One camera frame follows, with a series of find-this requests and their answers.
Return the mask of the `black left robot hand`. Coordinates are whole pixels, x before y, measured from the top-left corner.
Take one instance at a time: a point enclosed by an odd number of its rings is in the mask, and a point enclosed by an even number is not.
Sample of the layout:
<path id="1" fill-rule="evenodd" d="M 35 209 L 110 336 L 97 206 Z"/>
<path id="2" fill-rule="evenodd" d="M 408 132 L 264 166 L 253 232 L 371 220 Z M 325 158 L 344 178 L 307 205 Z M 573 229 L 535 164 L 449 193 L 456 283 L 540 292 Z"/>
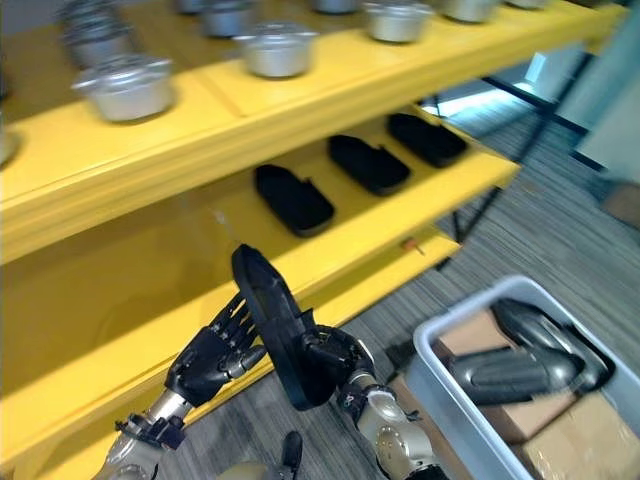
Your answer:
<path id="1" fill-rule="evenodd" d="M 247 302 L 236 294 L 174 360 L 164 386 L 193 407 L 209 402 L 266 355 L 257 336 Z"/>

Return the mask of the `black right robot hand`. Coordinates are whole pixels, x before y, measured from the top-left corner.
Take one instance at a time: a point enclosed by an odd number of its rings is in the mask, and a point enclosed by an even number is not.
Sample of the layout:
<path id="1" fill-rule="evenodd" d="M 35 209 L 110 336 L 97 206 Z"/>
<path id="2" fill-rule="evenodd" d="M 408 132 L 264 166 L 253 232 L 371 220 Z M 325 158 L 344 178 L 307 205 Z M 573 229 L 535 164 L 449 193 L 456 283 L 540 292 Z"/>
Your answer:
<path id="1" fill-rule="evenodd" d="M 335 389 L 356 374 L 375 376 L 374 358 L 364 342 L 336 327 L 315 324 L 302 335 L 305 361 Z"/>

